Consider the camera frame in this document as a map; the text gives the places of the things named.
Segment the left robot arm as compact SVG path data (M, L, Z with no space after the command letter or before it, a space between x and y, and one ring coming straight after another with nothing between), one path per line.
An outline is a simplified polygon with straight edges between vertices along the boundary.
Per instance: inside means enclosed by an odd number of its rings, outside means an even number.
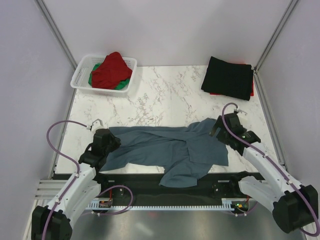
M121 145L107 128L97 129L76 171L45 206L37 206L31 217L32 240L69 240L76 221L91 201L104 197L110 191L108 182L101 179L99 171L107 156Z

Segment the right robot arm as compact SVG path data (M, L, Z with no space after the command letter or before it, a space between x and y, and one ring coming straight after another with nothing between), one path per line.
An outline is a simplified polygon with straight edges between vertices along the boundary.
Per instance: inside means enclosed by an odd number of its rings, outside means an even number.
M274 221L285 233L316 223L314 236L320 234L317 190L312 185L304 186L273 161L267 155L261 139L242 126L236 112L220 115L210 135L237 151L265 180L262 183L252 174L240 172L229 184L233 196L244 194L252 197L271 212Z

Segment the blue-grey t shirt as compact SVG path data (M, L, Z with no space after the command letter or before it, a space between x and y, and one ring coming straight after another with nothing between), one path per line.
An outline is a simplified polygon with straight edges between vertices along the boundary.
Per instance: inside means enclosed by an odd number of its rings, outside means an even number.
M206 118L182 127L111 127L121 145L108 155L101 169L112 171L127 164L158 166L164 169L161 186L196 186L213 165L229 164L225 144L210 136L215 123L215 119Z

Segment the white plastic basket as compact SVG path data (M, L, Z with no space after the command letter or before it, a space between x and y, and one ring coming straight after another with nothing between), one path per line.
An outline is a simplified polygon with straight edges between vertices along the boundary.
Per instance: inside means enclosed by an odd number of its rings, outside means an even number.
M70 82L74 89L98 95L125 97L133 85L137 60L119 52L89 54L79 62Z

